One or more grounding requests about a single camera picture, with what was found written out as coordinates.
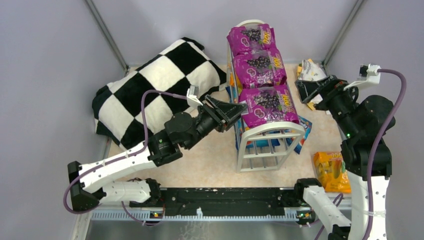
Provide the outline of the purple grape candy bag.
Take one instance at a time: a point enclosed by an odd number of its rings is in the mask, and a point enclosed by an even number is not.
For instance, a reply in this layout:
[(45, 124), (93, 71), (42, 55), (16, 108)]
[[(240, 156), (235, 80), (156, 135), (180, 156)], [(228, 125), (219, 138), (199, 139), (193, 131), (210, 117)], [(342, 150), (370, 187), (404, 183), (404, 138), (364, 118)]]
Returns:
[(267, 23), (233, 27), (226, 39), (234, 56), (277, 48), (274, 29)]
[(300, 122), (286, 84), (243, 89), (238, 102), (247, 105), (241, 117), (249, 128), (273, 122)]
[(232, 63), (243, 89), (273, 87), (286, 83), (286, 69), (282, 55), (276, 48), (237, 55)]

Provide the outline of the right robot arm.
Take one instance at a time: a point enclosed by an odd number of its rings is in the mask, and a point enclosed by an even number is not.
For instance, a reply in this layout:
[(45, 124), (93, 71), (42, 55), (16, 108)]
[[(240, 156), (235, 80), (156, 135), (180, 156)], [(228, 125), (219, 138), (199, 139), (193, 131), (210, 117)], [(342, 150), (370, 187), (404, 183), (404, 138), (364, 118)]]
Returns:
[[(358, 103), (359, 91), (378, 85), (383, 73), (400, 78), (396, 101), (370, 95)], [(294, 186), (297, 197), (312, 208), (330, 240), (387, 237), (386, 192), (392, 175), (392, 154), (383, 135), (396, 123), (394, 115), (404, 98), (406, 79), (398, 71), (376, 64), (362, 65), (359, 76), (351, 83), (333, 75), (318, 81), (295, 82), (303, 103), (321, 96), (315, 109), (330, 112), (344, 135), (340, 147), (351, 188), (351, 217), (341, 213), (316, 178), (298, 179)]]

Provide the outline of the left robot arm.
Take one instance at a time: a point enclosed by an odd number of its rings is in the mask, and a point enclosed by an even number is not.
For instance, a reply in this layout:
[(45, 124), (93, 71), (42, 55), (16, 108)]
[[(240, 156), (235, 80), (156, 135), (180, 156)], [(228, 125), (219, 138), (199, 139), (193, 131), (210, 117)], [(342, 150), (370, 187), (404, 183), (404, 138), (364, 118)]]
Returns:
[(154, 179), (130, 182), (122, 178), (180, 159), (182, 150), (190, 150), (212, 131), (228, 131), (247, 110), (244, 103), (223, 102), (210, 95), (202, 102), (197, 91), (192, 85), (183, 96), (190, 107), (197, 109), (197, 116), (185, 111), (175, 113), (164, 123), (163, 130), (146, 136), (144, 141), (120, 154), (92, 163), (69, 163), (69, 186), (62, 199), (65, 209), (72, 214), (84, 214), (104, 203), (128, 201), (155, 205), (161, 191)]

